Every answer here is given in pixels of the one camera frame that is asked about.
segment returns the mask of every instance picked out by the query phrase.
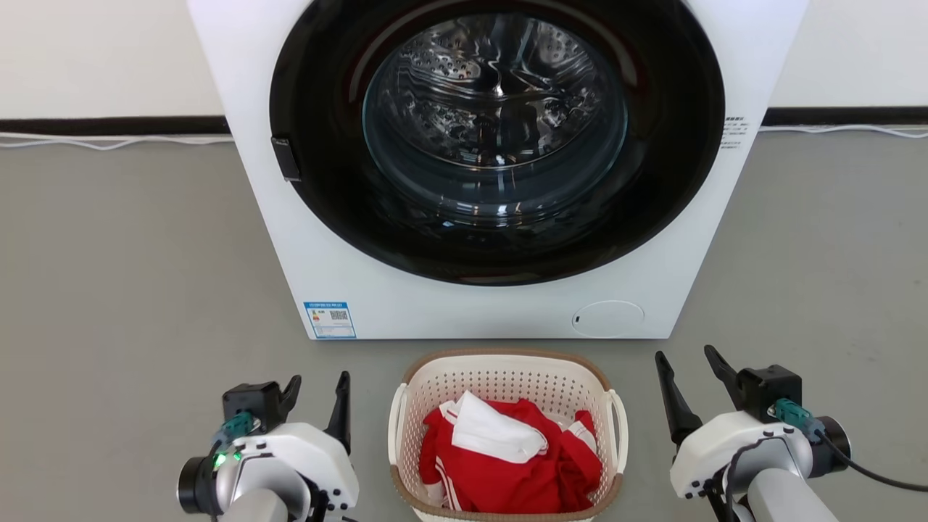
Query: blue and white sticker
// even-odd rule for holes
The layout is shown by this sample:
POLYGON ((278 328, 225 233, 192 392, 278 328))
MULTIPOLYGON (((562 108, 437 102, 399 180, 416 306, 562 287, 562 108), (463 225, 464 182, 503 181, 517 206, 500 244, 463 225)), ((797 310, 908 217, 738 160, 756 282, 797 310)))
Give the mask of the blue and white sticker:
POLYGON ((316 339, 355 339, 348 303, 303 303, 316 339))

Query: basket rim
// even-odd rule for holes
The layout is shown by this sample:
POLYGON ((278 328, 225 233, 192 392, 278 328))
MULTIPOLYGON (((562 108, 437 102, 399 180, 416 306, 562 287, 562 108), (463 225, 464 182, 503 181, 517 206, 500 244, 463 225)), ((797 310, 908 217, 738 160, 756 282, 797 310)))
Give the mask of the basket rim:
POLYGON ((412 381, 412 378, 416 375, 417 372, 419 372, 419 370, 422 369, 423 366, 434 360, 448 359, 452 357, 480 357, 487 355, 534 357, 573 362, 589 370, 590 373, 592 373, 597 378, 599 383, 602 384, 603 390, 609 391, 612 389, 612 385, 609 383, 609 378, 607 378, 606 375, 599 368, 597 368, 595 364, 590 362, 590 360, 585 357, 527 348, 464 348, 459 350, 445 350, 441 352, 435 352, 414 362, 412 366, 406 370, 406 374, 403 376, 403 384, 408 385, 412 381))
POLYGON ((390 466, 390 478, 393 480, 393 486, 396 491, 403 497, 407 504, 412 506, 416 511, 421 511, 426 515, 441 516, 454 520, 469 520, 474 522, 576 522, 579 520, 588 520, 602 514, 616 497, 619 496, 619 490, 622 489, 622 482, 625 476, 616 473, 612 478, 612 485, 606 491, 596 505, 583 511, 574 511, 572 513, 550 513, 535 515, 507 515, 502 513, 475 513, 472 511, 454 511, 444 507, 435 507, 417 499, 403 485, 403 479, 400 478, 400 468, 397 465, 390 466))

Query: black cylindrical motor cap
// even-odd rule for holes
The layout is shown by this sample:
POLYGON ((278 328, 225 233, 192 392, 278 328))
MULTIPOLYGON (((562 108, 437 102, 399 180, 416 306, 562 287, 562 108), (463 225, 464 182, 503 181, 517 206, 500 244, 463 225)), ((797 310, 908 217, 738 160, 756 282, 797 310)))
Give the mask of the black cylindrical motor cap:
MULTIPOLYGON (((828 436, 828 439, 847 455, 847 458, 852 458, 851 441, 841 425, 838 424, 838 421, 835 421, 831 417, 816 418, 819 419, 822 424, 825 424, 825 435, 828 436)), ((819 442, 819 444, 812 445, 812 472, 809 474, 809 478, 824 476, 828 473, 844 471, 845 469, 847 469, 847 465, 839 461, 838 458, 834 456, 831 448, 826 446, 825 443, 819 442)))
POLYGON ((210 495, 214 495, 214 492, 210 491, 209 476, 213 472, 210 464, 207 457, 193 457, 180 470, 180 477, 177 479, 177 501, 187 513, 219 515, 213 513, 213 504, 210 502, 210 495))

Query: black baseboard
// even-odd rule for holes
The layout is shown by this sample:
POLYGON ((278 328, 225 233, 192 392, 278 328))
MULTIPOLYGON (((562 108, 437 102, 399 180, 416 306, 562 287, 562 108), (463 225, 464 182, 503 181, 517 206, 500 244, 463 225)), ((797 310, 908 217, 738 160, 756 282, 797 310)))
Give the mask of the black baseboard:
MULTIPOLYGON (((928 107, 774 107, 763 125, 924 125, 928 107)), ((146 116, 78 120, 0 120, 0 132, 59 136, 229 134, 225 116, 146 116)))

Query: washing machine door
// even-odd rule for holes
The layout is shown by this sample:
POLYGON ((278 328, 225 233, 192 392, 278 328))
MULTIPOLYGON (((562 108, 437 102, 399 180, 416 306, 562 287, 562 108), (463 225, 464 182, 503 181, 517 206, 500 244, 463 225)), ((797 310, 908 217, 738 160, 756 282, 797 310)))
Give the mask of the washing machine door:
POLYGON ((315 0, 270 116, 283 176, 358 250, 517 285, 602 266, 677 217, 724 94, 678 0, 315 0))

